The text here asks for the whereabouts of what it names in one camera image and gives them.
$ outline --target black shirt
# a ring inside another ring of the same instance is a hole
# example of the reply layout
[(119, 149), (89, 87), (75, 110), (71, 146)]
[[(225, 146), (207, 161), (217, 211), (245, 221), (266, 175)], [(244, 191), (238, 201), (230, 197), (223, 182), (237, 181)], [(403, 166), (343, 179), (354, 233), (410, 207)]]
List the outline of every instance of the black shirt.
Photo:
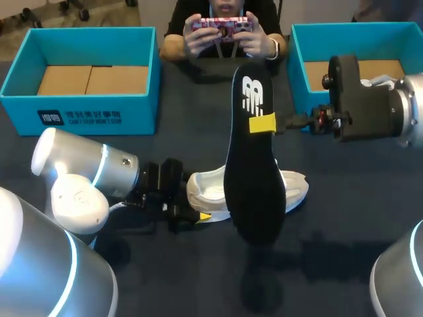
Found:
[[(273, 0), (245, 0), (244, 15), (247, 11), (252, 12), (257, 18), (266, 34), (282, 34), (278, 14)], [(208, 0), (178, 0), (173, 11), (172, 20), (165, 36), (177, 34), (183, 36), (185, 20), (196, 13), (202, 18), (210, 18), (210, 4)], [(220, 43), (224, 57), (231, 57), (233, 43)], [(245, 56), (244, 51), (239, 48), (237, 57)], [(219, 57), (216, 46), (204, 50), (200, 57)]]

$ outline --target cardboard box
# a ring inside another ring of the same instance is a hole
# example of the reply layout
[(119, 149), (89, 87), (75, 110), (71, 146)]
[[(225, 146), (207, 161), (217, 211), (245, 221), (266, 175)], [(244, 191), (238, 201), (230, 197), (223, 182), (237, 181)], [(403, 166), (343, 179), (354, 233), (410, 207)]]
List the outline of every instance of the cardboard box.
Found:
[(329, 103), (321, 88), (334, 55), (354, 54), (362, 79), (423, 72), (423, 32), (413, 22), (295, 24), (287, 63), (297, 112)]
[(47, 66), (38, 95), (85, 94), (91, 66)]
[(93, 67), (86, 94), (145, 94), (148, 67)]
[(160, 76), (154, 28), (30, 29), (0, 101), (19, 135), (151, 135)]
[[(328, 73), (328, 61), (306, 61), (305, 72), (312, 91), (324, 90), (322, 78)], [(404, 77), (404, 70), (399, 60), (358, 61), (361, 79), (371, 80), (378, 76), (388, 75), (394, 79)]]

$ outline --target person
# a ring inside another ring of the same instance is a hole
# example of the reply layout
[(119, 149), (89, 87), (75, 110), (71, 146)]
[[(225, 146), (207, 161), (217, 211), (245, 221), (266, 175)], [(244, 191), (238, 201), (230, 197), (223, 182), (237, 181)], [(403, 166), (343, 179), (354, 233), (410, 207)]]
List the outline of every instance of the person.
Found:
[[(201, 18), (247, 16), (252, 32), (233, 35), (235, 42), (220, 43), (217, 28), (192, 31)], [(177, 61), (197, 57), (260, 57), (276, 59), (286, 52), (273, 0), (178, 0), (161, 48), (162, 58)]]
[(412, 21), (423, 30), (423, 0), (360, 0), (352, 21)]

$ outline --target yellow tape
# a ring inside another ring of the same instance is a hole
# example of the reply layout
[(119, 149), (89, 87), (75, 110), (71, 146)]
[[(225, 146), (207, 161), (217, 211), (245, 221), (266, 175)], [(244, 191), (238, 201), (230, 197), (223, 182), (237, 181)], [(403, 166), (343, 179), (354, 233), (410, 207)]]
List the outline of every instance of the yellow tape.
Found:
[(210, 220), (211, 217), (212, 216), (209, 215), (208, 213), (202, 213), (202, 212), (200, 212), (200, 220), (197, 221), (197, 223), (204, 223), (204, 222)]
[(276, 116), (273, 112), (266, 116), (250, 118), (250, 133), (276, 132)]

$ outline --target lanyard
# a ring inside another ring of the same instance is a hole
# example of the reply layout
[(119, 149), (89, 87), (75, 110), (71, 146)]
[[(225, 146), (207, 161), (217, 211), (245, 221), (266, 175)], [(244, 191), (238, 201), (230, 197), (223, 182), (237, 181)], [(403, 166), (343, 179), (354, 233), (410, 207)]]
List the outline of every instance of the lanyard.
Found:
[[(209, 16), (211, 17), (211, 18), (213, 18), (213, 9), (212, 9), (212, 5), (210, 5), (209, 6)], [(241, 9), (241, 12), (240, 12), (240, 16), (241, 17), (243, 17), (244, 16), (244, 8), (242, 8)], [(216, 49), (217, 49), (217, 54), (219, 55), (219, 58), (223, 58), (223, 54), (222, 54), (222, 48), (221, 48), (221, 46), (220, 46), (220, 42), (215, 42), (215, 45), (216, 45)], [(239, 43), (238, 42), (235, 42), (234, 44), (233, 44), (233, 50), (232, 50), (232, 55), (231, 55), (231, 58), (234, 58), (236, 55), (237, 55), (237, 50), (238, 50), (238, 47), (239, 47)]]

